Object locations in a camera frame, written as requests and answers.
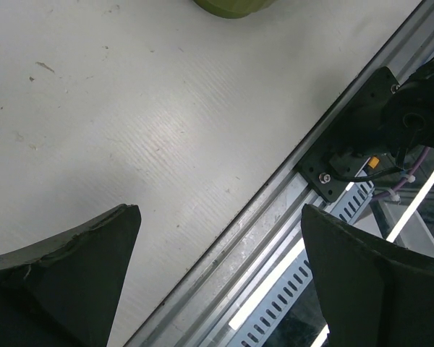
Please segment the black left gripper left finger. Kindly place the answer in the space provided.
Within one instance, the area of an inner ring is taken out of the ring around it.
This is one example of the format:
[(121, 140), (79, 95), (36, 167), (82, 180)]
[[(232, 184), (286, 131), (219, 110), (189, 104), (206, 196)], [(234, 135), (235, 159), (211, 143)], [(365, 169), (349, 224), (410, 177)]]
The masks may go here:
[(0, 255), (0, 346), (106, 346), (141, 225), (118, 205)]

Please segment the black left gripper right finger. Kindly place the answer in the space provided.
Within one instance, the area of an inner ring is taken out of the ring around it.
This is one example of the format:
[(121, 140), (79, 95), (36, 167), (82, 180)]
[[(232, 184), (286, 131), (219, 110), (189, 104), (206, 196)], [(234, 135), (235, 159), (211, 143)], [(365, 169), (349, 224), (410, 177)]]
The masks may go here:
[(434, 258), (313, 205), (301, 229), (330, 346), (434, 346)]

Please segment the olive green slotted container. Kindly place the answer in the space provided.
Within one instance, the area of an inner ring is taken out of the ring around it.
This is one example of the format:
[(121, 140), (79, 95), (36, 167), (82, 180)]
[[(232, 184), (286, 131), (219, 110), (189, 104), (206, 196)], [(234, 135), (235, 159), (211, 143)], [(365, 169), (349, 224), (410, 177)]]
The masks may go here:
[(217, 17), (239, 19), (268, 8), (276, 0), (193, 0), (193, 2)]

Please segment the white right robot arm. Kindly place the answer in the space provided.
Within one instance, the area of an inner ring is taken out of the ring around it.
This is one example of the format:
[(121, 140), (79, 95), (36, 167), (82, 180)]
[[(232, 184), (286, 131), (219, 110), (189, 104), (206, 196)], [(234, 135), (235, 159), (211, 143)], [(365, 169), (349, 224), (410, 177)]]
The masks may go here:
[(434, 148), (434, 57), (391, 96), (381, 120), (386, 147), (397, 161), (416, 146)]

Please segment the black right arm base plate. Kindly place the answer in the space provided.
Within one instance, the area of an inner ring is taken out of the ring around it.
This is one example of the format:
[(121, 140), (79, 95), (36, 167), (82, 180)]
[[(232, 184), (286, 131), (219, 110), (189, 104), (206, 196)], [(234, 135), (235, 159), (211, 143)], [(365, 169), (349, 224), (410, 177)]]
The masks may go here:
[(347, 186), (337, 176), (353, 177), (365, 164), (365, 151), (371, 148), (365, 142), (397, 84), (388, 67), (375, 70), (349, 99), (339, 100), (333, 122), (299, 162), (299, 172), (326, 202), (337, 201)]

